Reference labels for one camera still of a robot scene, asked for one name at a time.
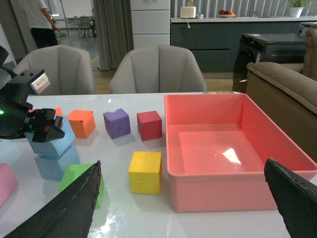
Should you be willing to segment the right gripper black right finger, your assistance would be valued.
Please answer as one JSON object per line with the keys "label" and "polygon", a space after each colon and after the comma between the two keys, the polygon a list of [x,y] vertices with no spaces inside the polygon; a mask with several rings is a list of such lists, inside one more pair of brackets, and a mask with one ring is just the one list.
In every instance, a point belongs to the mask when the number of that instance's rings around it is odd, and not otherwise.
{"label": "right gripper black right finger", "polygon": [[264,166],[265,181],[292,238],[317,236],[317,186],[275,159]]}

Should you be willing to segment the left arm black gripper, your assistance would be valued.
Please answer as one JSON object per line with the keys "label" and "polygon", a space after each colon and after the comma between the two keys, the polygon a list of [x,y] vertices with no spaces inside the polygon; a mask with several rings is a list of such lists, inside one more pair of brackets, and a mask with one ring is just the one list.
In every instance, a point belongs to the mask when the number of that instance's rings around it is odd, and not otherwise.
{"label": "left arm black gripper", "polygon": [[0,137],[17,139],[23,137],[23,126],[28,114],[28,124],[44,126],[33,133],[33,142],[46,143],[65,136],[63,117],[56,116],[55,109],[35,109],[27,103],[29,95],[35,95],[30,88],[36,76],[45,72],[43,69],[26,69],[17,74],[8,69],[10,80],[0,90]]}

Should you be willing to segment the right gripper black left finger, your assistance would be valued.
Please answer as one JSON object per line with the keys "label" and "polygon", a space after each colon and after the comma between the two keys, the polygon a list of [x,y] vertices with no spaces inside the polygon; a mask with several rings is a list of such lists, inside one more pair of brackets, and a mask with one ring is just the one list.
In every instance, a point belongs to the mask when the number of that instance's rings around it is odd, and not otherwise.
{"label": "right gripper black left finger", "polygon": [[100,194],[101,163],[84,171],[6,238],[86,238]]}

